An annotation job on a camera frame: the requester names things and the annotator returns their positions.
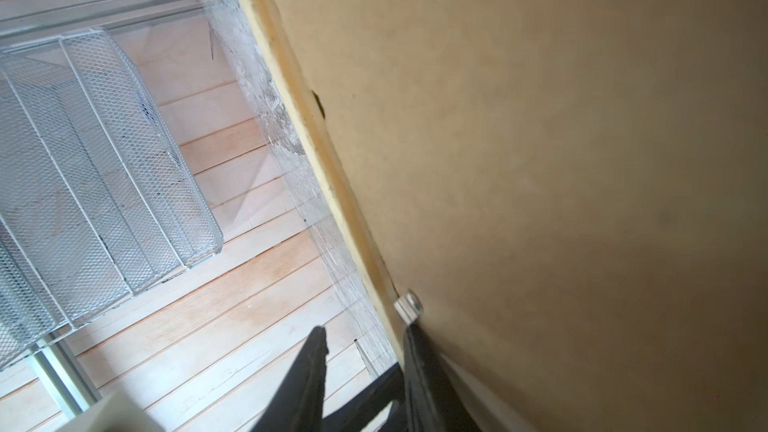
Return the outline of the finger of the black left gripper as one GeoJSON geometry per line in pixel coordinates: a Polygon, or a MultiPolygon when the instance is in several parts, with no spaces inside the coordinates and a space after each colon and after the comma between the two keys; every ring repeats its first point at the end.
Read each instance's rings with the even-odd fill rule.
{"type": "Polygon", "coordinates": [[[404,378],[397,364],[322,420],[322,431],[362,431],[388,405],[405,399],[404,378]]]}

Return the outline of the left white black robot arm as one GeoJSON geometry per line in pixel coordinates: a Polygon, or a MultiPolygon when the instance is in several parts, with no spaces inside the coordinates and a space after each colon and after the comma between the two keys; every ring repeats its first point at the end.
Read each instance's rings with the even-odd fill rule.
{"type": "MultiPolygon", "coordinates": [[[[327,365],[298,358],[252,431],[362,431],[380,413],[388,416],[381,431],[408,431],[403,378],[397,366],[325,416],[327,365]]],[[[157,421],[127,396],[116,394],[99,402],[65,426],[64,431],[160,431],[157,421]]]]}

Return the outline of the silver metal turn clip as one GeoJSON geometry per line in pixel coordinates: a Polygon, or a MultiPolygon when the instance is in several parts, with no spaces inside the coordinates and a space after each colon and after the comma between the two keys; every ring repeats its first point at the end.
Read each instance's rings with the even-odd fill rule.
{"type": "Polygon", "coordinates": [[[423,314],[423,306],[412,290],[400,295],[394,303],[395,311],[406,326],[415,324],[423,314]]]}

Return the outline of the light wooden picture frame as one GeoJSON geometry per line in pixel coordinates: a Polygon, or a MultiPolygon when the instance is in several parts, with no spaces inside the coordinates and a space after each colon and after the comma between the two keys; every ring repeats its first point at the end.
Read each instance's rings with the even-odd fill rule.
{"type": "Polygon", "coordinates": [[[394,307],[399,294],[350,188],[320,108],[285,33],[278,8],[274,0],[238,2],[387,339],[398,361],[403,363],[404,324],[394,307]]]}

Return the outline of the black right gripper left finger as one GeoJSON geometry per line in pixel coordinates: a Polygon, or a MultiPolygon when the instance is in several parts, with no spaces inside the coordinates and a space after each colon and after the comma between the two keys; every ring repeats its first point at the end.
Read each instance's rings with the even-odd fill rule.
{"type": "Polygon", "coordinates": [[[326,329],[314,327],[252,432],[322,429],[327,355],[326,329]]]}

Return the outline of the brown cardboard backing board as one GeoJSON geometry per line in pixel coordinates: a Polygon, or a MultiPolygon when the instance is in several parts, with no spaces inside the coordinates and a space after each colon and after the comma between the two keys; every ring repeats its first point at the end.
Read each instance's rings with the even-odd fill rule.
{"type": "Polygon", "coordinates": [[[540,430],[767,427],[767,0],[274,0],[386,268],[540,430]]]}

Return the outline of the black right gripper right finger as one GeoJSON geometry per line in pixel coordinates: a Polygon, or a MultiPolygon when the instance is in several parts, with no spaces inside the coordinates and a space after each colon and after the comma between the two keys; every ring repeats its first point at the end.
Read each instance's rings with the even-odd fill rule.
{"type": "Polygon", "coordinates": [[[404,333],[405,411],[409,431],[479,431],[417,323],[404,333]]]}

